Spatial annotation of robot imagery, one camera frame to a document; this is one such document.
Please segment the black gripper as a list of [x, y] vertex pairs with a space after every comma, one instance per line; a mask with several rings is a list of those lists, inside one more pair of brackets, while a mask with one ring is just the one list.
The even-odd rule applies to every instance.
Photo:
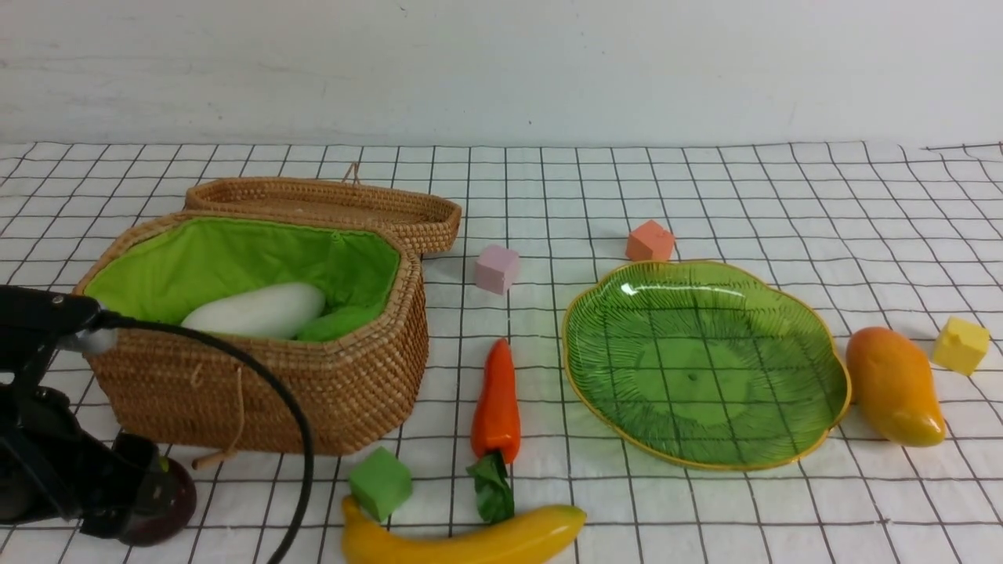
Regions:
[[78, 520], [83, 535], [118, 540], [150, 499], [160, 447], [119, 433], [110, 445], [86, 432], [68, 396], [41, 385], [54, 356], [99, 356], [116, 344], [97, 300], [5, 285], [1, 290], [2, 524]]

